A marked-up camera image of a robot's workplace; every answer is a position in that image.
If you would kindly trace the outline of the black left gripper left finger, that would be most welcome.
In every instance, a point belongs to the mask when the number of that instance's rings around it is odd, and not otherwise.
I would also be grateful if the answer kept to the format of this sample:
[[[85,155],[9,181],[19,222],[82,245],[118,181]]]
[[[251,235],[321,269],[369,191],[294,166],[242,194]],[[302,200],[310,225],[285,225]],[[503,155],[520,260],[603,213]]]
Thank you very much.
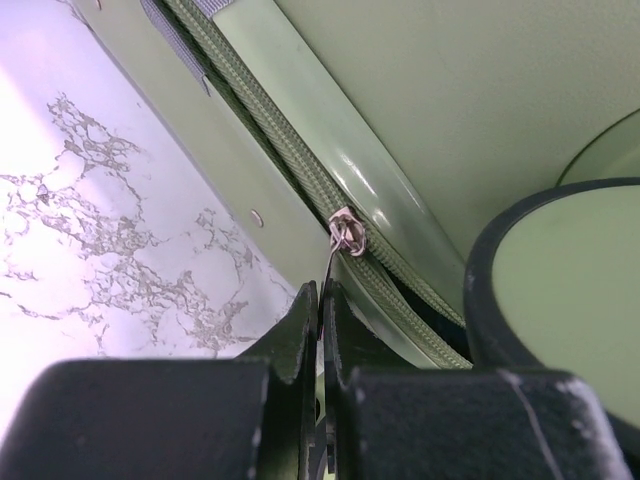
[[[316,424],[318,295],[233,359],[68,360],[27,390],[5,479],[305,479]]]

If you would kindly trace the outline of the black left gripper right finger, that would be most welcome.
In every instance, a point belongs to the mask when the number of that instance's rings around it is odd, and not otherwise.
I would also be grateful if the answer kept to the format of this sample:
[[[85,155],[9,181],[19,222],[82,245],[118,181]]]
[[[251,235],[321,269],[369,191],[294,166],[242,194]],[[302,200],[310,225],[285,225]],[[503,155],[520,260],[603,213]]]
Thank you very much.
[[[595,391],[549,369],[419,369],[322,292],[326,459],[338,479],[631,479]]]

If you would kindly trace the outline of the green hard-shell suitcase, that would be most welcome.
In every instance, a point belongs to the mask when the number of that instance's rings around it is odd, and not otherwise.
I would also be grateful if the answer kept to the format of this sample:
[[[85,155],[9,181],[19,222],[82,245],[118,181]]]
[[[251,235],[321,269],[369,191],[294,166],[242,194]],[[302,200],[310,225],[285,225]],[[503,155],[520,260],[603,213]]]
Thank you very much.
[[[408,361],[467,368],[464,267],[534,192],[639,172],[635,1],[80,1],[293,285],[337,275]]]

